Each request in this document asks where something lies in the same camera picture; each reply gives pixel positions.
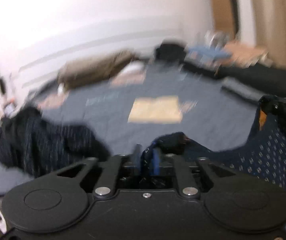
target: screw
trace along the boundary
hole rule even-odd
[[[197,188],[194,188],[194,187],[186,187],[182,191],[185,195],[192,196],[192,195],[196,195],[199,190]]]
[[[103,196],[103,195],[107,195],[111,192],[111,190],[108,187],[98,187],[95,189],[95,193]]]
[[[143,196],[144,198],[149,198],[149,197],[152,196],[152,194],[151,194],[151,193],[144,193],[142,196]]]
[[[206,160],[208,160],[209,158],[206,158],[206,157],[199,157],[199,158],[197,158],[199,161],[206,161]]]

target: blue patterned cloth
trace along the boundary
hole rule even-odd
[[[259,110],[244,146],[230,151],[212,152],[194,142],[185,152],[186,160],[208,157],[212,161],[264,179],[286,190],[286,135],[279,128],[278,117],[273,114],[267,116],[263,129],[259,131],[258,116]]]

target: brown pillow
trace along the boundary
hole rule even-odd
[[[66,90],[109,79],[117,75],[135,54],[129,50],[67,62],[58,73]]]

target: mattress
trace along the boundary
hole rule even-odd
[[[112,155],[130,154],[137,144],[145,148],[155,138],[178,131],[221,151],[245,143],[256,111],[256,106],[224,93],[221,87],[220,81],[181,72],[177,65],[152,64],[133,82],[108,80],[71,90],[61,105],[44,109],[42,114],[54,123],[89,126]],[[46,86],[30,103],[40,104],[56,89],[55,83]],[[164,97],[178,99],[179,120],[129,121],[134,102]],[[31,179],[0,164],[0,195]]]

